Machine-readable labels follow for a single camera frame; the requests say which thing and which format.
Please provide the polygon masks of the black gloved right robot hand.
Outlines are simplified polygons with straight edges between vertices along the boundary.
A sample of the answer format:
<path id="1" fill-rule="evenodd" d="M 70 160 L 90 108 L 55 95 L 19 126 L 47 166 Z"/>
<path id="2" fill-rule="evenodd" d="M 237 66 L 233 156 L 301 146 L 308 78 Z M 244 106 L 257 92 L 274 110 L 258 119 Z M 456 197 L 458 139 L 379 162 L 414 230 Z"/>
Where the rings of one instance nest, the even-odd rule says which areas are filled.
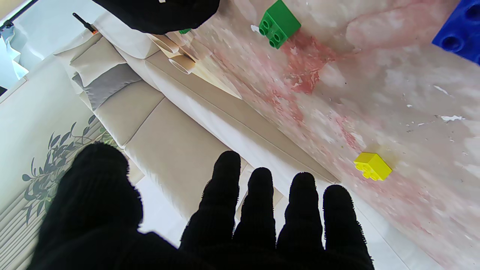
<path id="1" fill-rule="evenodd" d="M 197 29 L 217 11 L 219 0 L 95 0 L 131 29 L 164 35 Z"/>

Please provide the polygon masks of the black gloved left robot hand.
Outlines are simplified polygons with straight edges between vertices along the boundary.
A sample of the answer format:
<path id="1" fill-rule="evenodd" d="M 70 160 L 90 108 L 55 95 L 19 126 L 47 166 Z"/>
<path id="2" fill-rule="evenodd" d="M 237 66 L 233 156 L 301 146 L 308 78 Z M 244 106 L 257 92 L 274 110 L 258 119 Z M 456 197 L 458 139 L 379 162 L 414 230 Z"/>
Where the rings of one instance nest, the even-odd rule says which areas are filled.
<path id="1" fill-rule="evenodd" d="M 125 156 L 94 143 L 75 157 L 38 233 L 29 270 L 373 270 L 353 200 L 340 185 L 319 195 L 314 176 L 292 180 L 285 225 L 276 234 L 273 178 L 255 169 L 235 226 L 241 159 L 225 151 L 214 164 L 179 248 L 139 232 L 143 204 Z"/>

